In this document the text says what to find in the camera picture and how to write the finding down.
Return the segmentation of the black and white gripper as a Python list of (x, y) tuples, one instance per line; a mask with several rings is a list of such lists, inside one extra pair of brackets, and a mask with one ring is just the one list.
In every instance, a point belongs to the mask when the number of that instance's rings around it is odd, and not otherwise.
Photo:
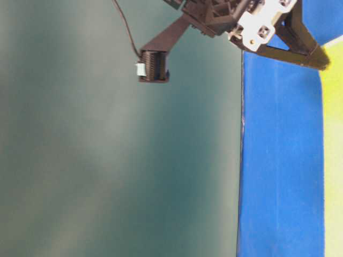
[[(165, 1), (182, 9), (192, 27), (209, 37), (228, 34), (231, 42), (257, 55), (325, 70), (329, 57), (302, 19), (302, 1)], [(267, 44), (276, 35), (289, 49)]]

